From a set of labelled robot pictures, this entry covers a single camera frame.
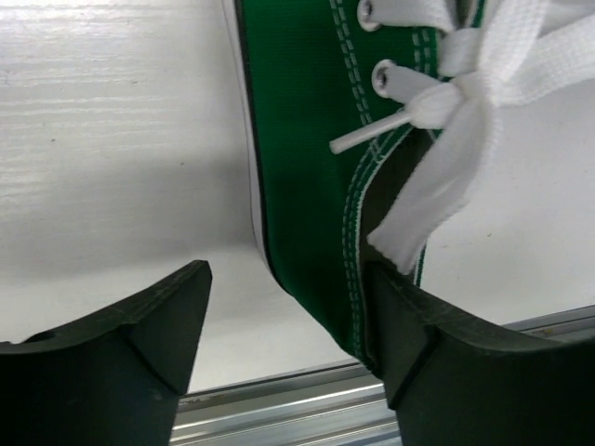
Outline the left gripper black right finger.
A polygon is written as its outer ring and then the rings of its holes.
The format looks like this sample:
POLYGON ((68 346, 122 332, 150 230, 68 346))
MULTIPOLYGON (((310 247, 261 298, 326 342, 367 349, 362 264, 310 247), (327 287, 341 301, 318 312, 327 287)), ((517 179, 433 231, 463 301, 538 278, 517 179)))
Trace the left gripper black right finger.
POLYGON ((590 445, 594 309, 504 326, 369 268, 374 375, 405 445, 590 445))

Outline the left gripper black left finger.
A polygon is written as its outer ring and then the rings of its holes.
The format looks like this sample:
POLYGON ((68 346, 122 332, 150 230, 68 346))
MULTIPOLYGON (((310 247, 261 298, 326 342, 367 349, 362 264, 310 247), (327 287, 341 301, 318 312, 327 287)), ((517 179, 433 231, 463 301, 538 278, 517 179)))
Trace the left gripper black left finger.
POLYGON ((4 445, 166 445, 212 272, 195 260, 81 319, 1 345, 4 445))

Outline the green canvas sneaker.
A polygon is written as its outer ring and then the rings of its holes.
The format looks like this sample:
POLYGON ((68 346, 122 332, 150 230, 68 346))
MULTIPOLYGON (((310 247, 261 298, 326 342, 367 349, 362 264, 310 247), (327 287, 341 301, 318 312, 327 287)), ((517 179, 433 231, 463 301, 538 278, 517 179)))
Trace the green canvas sneaker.
POLYGON ((499 324, 594 303, 590 1, 227 1, 255 238, 376 368, 380 262, 499 324))

